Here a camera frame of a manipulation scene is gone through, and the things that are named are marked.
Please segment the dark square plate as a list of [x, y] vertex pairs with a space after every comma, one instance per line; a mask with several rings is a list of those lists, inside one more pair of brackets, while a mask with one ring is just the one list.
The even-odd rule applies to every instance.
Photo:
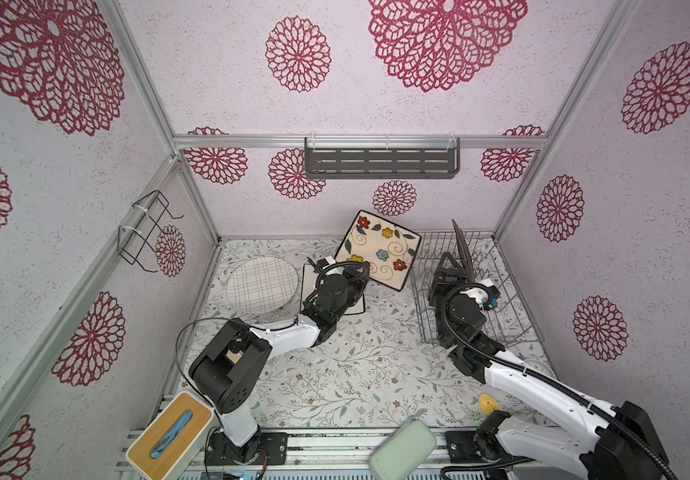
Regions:
[[338, 262], [367, 262], [372, 281], [401, 291], [409, 278], [421, 243], [420, 233], [360, 210], [344, 235], [334, 259]]

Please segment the round plaid white plate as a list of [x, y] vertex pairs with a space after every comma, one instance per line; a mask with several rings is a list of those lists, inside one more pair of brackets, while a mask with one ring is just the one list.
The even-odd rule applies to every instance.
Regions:
[[260, 257], [241, 264], [228, 278], [226, 293], [234, 310], [264, 314], [286, 305], [299, 285], [296, 268], [276, 257]]

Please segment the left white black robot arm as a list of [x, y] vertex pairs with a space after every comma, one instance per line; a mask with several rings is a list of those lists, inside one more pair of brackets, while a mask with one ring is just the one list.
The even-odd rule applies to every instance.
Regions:
[[362, 299], [370, 263], [321, 260], [317, 272], [313, 292], [292, 319], [260, 326], [226, 318], [187, 370], [177, 365], [219, 422], [206, 436], [207, 466], [284, 462], [286, 436], [272, 434], [265, 441], [247, 399], [269, 360], [329, 340], [346, 311]]

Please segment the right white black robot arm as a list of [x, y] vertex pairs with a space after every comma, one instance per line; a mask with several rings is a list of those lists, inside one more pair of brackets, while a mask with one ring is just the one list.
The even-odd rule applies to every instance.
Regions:
[[496, 409], [474, 430], [448, 435], [452, 464], [442, 477], [536, 461], [582, 479], [675, 478], [642, 408], [587, 396], [530, 368], [485, 334], [485, 313], [500, 292], [493, 281], [473, 274], [469, 254], [442, 253], [427, 296], [439, 345], [460, 373], [518, 398], [556, 425], [534, 426]]

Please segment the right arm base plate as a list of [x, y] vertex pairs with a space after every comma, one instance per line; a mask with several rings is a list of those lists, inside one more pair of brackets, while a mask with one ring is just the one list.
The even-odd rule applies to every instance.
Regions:
[[445, 433], [448, 455], [452, 464], [479, 464], [499, 460], [503, 450], [493, 433], [454, 430]]

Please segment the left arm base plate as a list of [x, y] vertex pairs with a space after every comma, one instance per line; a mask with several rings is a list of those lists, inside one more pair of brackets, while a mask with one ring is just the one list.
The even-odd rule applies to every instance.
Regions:
[[259, 430], [242, 447], [234, 445], [225, 433], [213, 433], [205, 449], [209, 466], [276, 466], [286, 462], [289, 435]]

